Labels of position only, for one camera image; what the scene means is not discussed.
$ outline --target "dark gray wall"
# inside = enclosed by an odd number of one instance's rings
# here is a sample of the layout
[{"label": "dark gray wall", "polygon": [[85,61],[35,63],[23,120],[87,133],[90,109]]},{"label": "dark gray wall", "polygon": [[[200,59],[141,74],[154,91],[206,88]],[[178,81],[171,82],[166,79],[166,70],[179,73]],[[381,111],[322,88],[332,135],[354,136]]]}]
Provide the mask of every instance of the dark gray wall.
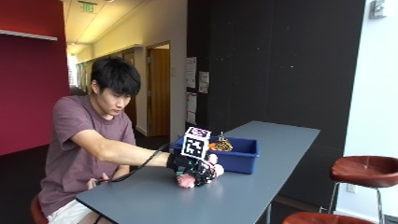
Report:
[{"label": "dark gray wall", "polygon": [[210,72],[208,94],[198,93],[198,127],[216,135],[260,120],[319,129],[279,193],[327,207],[364,0],[188,0],[187,5],[187,57],[196,56],[198,71]]}]

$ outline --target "gray table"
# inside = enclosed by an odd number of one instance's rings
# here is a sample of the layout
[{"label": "gray table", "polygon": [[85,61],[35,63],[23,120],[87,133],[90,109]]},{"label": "gray table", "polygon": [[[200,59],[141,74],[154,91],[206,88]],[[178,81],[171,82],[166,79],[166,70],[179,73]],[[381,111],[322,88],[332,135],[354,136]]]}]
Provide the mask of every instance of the gray table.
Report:
[{"label": "gray table", "polygon": [[251,175],[226,172],[192,189],[176,186],[169,169],[145,167],[118,183],[79,193],[77,201],[115,223],[255,223],[283,186],[319,131],[251,121],[224,133],[256,139]]}]

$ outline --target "man's right arm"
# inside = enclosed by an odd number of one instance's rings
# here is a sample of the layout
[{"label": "man's right arm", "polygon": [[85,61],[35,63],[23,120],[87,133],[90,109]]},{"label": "man's right arm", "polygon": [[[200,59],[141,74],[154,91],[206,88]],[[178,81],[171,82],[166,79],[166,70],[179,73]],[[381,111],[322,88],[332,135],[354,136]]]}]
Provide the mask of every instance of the man's right arm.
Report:
[{"label": "man's right arm", "polygon": [[[153,154],[153,150],[129,145],[123,142],[105,139],[94,130],[82,130],[70,140],[98,160],[119,165],[141,165]],[[159,152],[146,164],[166,166],[169,153]]]}]

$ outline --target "table leg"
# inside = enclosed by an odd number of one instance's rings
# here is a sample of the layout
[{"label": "table leg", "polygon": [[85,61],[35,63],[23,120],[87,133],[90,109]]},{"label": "table leg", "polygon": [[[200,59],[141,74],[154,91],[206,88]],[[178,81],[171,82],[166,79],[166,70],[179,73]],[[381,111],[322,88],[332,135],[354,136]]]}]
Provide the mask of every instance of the table leg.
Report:
[{"label": "table leg", "polygon": [[268,206],[266,206],[264,209],[264,224],[271,223],[271,204],[268,203]]}]

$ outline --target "blue bin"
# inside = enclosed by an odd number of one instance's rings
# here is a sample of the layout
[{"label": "blue bin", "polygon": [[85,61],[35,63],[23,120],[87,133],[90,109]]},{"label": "blue bin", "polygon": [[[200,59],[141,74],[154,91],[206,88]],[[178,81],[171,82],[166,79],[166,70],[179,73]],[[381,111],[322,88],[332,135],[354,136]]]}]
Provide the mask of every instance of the blue bin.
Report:
[{"label": "blue bin", "polygon": [[[208,150],[218,156],[218,164],[224,172],[250,175],[254,172],[255,158],[258,157],[258,144],[254,139],[224,137],[232,146],[231,151]],[[216,142],[218,137],[210,136],[208,143]],[[171,148],[180,150],[183,136],[174,142]]]}]

